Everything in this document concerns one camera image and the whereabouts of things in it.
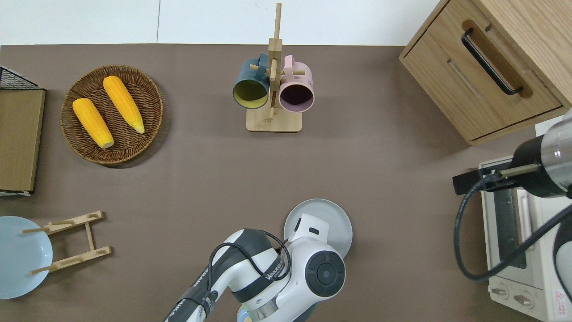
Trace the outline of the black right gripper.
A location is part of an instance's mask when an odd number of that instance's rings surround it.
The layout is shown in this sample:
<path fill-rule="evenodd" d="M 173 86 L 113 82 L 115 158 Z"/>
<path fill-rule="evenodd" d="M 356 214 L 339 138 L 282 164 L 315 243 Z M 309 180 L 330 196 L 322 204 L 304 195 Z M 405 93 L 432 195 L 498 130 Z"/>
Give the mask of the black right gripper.
<path fill-rule="evenodd" d="M 525 141 L 513 153 L 512 166 L 494 169 L 482 179 L 481 169 L 452 177 L 455 195 L 464 195 L 480 179 L 481 191 L 523 187 L 540 198 L 571 198 L 571 137 L 538 136 Z"/>

